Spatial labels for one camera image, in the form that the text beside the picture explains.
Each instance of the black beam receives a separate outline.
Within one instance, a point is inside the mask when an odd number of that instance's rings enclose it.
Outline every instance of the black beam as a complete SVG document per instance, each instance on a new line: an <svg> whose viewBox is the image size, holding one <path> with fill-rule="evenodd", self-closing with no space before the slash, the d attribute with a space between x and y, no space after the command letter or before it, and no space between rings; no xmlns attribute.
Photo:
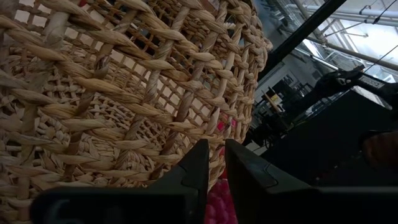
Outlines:
<svg viewBox="0 0 398 224"><path fill-rule="evenodd" d="M257 80L267 75L294 48L308 37L323 21L334 13L346 0L328 0L309 19L307 19L289 38L268 55L265 69L259 73Z"/></svg>

